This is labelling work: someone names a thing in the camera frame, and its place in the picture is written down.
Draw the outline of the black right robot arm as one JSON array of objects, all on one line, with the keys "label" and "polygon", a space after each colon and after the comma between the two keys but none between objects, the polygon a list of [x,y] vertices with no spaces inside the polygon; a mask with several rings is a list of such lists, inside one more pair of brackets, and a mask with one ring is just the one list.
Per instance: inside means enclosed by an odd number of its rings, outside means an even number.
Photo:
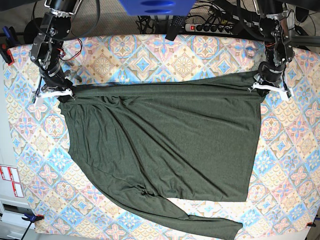
[{"label": "black right robot arm", "polygon": [[38,85],[31,99],[35,106],[42,105],[46,98],[57,98],[64,103],[74,95],[71,72],[63,71],[60,61],[65,55],[63,44],[71,30],[71,17],[80,4],[80,0],[46,0],[44,6],[49,11],[41,23],[31,16],[38,30],[29,52],[30,60],[39,69]]}]

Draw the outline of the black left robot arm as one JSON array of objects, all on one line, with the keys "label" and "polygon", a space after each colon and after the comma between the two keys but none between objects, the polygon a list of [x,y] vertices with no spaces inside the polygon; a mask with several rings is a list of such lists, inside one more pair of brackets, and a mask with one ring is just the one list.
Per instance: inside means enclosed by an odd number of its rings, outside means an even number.
[{"label": "black left robot arm", "polygon": [[281,100],[288,101],[294,95],[285,81],[287,63],[294,57],[288,28],[288,6],[279,0],[255,0],[253,3],[260,15],[258,26],[264,37],[266,60],[259,64],[255,82],[249,91],[256,90],[262,97],[270,91],[277,92]]}]

